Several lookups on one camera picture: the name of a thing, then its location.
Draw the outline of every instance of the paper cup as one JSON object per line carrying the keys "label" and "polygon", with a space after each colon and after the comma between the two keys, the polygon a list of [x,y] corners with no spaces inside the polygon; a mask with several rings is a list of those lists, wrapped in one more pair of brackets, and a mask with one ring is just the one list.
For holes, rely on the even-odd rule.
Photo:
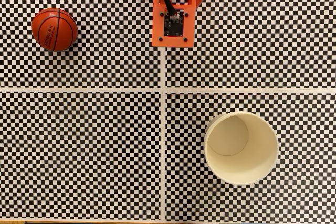
{"label": "paper cup", "polygon": [[247,112],[211,120],[204,141],[205,159],[223,181],[248,185],[266,177],[278,159],[279,143],[268,122]]}

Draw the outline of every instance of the basketball seam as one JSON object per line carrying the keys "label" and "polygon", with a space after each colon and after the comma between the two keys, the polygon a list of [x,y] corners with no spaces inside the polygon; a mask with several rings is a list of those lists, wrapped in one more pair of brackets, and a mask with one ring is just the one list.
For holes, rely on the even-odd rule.
{"label": "basketball seam", "polygon": [[[75,23],[76,23],[76,21],[73,19],[73,17],[72,16],[70,16],[70,14],[68,14],[65,10],[61,10],[61,9],[59,9],[60,11],[61,11],[61,13],[62,14],[64,14],[64,15],[67,15],[69,18],[71,18]],[[43,13],[51,13],[51,12],[57,12],[57,10],[42,10],[41,12],[39,12],[34,18],[33,18],[33,21],[34,21],[34,19],[38,16],[38,15],[40,15],[40,14],[43,14]]]}
{"label": "basketball seam", "polygon": [[73,31],[73,29],[72,29],[70,23],[69,23],[65,18],[62,18],[62,17],[59,17],[59,18],[60,18],[60,19],[63,19],[63,20],[64,20],[66,23],[68,23],[68,25],[70,26],[71,33],[72,33],[72,36],[71,36],[72,39],[71,39],[71,41],[70,41],[70,46],[69,46],[69,47],[71,47],[71,45],[72,45],[72,41],[73,41],[73,39],[74,39],[74,31]]}
{"label": "basketball seam", "polygon": [[57,16],[50,16],[50,17],[47,17],[47,18],[45,18],[43,21],[41,21],[41,23],[39,24],[39,26],[38,26],[38,30],[37,30],[37,39],[38,39],[38,43],[41,45],[41,43],[40,43],[40,30],[41,30],[41,26],[42,26],[42,24],[45,22],[45,21],[47,21],[48,19],[50,19],[50,18],[54,18],[54,17],[56,17],[57,18]]}
{"label": "basketball seam", "polygon": [[58,28],[59,28],[59,15],[60,15],[60,11],[58,9],[58,21],[57,21],[57,31],[56,31],[56,37],[55,37],[55,42],[54,42],[54,47],[53,47],[53,51],[55,50],[55,47],[56,47],[56,42],[57,42],[57,36],[58,36]]}
{"label": "basketball seam", "polygon": [[70,29],[71,29],[71,32],[72,32],[72,36],[71,36],[70,46],[68,46],[68,48],[65,49],[65,50],[68,50],[68,49],[71,47],[71,45],[72,45],[72,41],[74,40],[74,31],[73,31],[73,29],[72,29],[72,26],[70,25],[69,22],[67,22],[67,23],[68,23],[68,25],[70,26]]}

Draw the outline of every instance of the orange basketball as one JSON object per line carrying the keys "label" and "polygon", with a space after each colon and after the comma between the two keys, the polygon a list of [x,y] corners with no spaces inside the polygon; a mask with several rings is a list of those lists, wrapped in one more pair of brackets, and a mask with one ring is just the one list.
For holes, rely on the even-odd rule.
{"label": "orange basketball", "polygon": [[36,41],[49,51],[65,51],[77,39],[77,25],[70,14],[59,8],[40,11],[31,22]]}

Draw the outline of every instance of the circuit board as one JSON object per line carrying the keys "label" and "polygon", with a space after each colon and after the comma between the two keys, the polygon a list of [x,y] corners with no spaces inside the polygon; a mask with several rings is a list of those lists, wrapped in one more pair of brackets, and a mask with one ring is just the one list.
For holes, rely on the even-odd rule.
{"label": "circuit board", "polygon": [[183,37],[183,12],[178,12],[174,16],[164,15],[164,36]]}

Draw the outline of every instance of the checkerboard pattern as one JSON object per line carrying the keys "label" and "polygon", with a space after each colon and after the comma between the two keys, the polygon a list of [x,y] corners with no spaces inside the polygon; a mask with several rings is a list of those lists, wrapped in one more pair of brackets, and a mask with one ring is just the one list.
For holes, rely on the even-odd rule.
{"label": "checkerboard pattern", "polygon": [[0,97],[0,218],[159,220],[160,94]]}
{"label": "checkerboard pattern", "polygon": [[[0,0],[0,87],[158,87],[152,0]],[[59,7],[78,25],[66,52],[36,43],[31,20]]]}
{"label": "checkerboard pattern", "polygon": [[[335,223],[335,95],[168,94],[166,214],[176,221]],[[277,132],[276,167],[260,182],[233,186],[204,158],[209,121],[248,111]]]}
{"label": "checkerboard pattern", "polygon": [[336,0],[205,0],[168,87],[336,87]]}

